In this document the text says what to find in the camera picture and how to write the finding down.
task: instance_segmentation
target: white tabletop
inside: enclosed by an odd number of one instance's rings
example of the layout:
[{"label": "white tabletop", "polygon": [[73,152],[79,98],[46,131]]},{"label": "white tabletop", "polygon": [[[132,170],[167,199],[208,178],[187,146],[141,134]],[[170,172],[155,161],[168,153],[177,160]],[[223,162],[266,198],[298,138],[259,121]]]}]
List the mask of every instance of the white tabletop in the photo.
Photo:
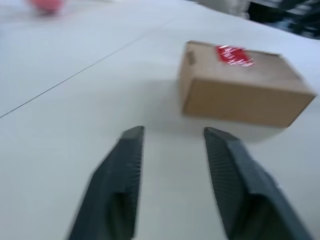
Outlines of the white tabletop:
[{"label": "white tabletop", "polygon": [[176,86],[184,43],[198,40],[282,53],[320,92],[318,41],[180,0],[77,0],[54,19],[18,0],[8,8],[0,11],[0,239],[64,239],[92,171],[136,125],[146,127],[138,240],[226,239],[205,126],[241,138],[320,239],[319,99],[277,129],[182,116]]}]

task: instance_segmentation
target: red object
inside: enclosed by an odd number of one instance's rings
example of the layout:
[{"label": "red object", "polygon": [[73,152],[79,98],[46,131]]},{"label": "red object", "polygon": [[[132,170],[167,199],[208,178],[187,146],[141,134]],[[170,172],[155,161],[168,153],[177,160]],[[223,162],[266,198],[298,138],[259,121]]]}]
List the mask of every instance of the red object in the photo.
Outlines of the red object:
[{"label": "red object", "polygon": [[64,0],[30,0],[38,9],[46,12],[58,11],[64,3]]},{"label": "red object", "polygon": [[248,58],[243,48],[229,45],[217,46],[216,52],[222,63],[249,67],[255,62],[252,58]]}]

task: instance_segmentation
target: red label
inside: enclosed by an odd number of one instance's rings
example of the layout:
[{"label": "red label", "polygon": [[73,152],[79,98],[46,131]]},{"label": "red label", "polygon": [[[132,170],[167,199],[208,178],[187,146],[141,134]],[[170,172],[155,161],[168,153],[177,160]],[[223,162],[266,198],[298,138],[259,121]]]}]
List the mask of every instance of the red label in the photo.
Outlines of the red label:
[{"label": "red label", "polygon": [[255,62],[252,58],[248,58],[243,48],[234,46],[217,46],[216,51],[220,61],[226,64],[249,67]]}]

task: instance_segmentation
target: red ball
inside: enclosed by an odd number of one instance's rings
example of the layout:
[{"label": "red ball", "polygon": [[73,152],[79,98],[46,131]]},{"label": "red ball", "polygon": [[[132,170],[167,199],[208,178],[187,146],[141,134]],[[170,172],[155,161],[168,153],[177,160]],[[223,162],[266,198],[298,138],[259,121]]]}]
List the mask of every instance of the red ball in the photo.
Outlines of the red ball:
[{"label": "red ball", "polygon": [[64,0],[30,0],[30,2],[39,10],[56,12],[62,7]]}]

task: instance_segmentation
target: cardboard box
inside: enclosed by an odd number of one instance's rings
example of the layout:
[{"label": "cardboard box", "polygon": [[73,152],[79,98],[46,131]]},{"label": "cardboard box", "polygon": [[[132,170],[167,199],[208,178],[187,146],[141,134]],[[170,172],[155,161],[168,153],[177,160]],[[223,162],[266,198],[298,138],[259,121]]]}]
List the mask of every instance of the cardboard box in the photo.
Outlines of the cardboard box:
[{"label": "cardboard box", "polygon": [[279,54],[245,50],[251,66],[220,62],[216,46],[186,43],[179,76],[183,113],[288,127],[317,95]]}]

